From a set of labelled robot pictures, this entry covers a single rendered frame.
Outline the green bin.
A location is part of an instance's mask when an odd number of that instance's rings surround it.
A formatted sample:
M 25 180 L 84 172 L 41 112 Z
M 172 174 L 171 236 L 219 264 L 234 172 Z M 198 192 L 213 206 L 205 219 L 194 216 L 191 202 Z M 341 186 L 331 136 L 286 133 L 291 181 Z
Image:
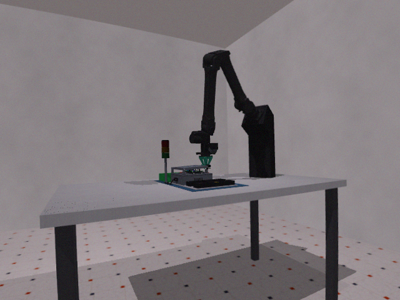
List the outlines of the green bin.
M 165 176 L 164 173 L 159 174 L 159 180 L 165 182 Z M 167 173 L 167 181 L 171 182 L 171 173 Z

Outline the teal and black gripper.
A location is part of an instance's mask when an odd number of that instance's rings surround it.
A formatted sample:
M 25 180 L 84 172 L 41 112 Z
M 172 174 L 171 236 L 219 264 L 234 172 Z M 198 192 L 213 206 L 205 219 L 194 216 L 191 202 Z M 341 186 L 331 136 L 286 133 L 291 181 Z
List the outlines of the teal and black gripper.
M 210 164 L 213 156 L 210 156 L 212 153 L 210 152 L 197 152 L 196 154 L 200 154 L 201 156 L 199 156 L 199 159 L 202 163 L 203 166 L 206 166 L 207 164 Z M 206 157 L 205 157 L 206 156 Z M 209 161 L 208 161 L 209 159 Z M 204 162 L 203 162 L 204 160 Z

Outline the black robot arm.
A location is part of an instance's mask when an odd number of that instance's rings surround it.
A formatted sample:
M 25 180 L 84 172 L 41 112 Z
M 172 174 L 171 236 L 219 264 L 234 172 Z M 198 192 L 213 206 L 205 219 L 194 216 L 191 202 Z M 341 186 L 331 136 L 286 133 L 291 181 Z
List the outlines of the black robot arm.
M 216 76 L 217 71 L 221 69 L 234 95 L 234 107 L 245 114 L 244 119 L 259 121 L 264 111 L 258 109 L 249 98 L 246 97 L 238 77 L 235 73 L 230 60 L 229 51 L 218 50 L 205 54 L 202 61 L 202 67 L 205 72 L 204 82 L 204 110 L 201 121 L 201 131 L 192 131 L 189 141 L 192 144 L 201 144 L 201 152 L 210 152 L 216 154 L 218 143 L 210 143 L 210 136 L 213 136 L 216 123 L 214 117 Z M 212 66 L 211 66 L 212 65 Z

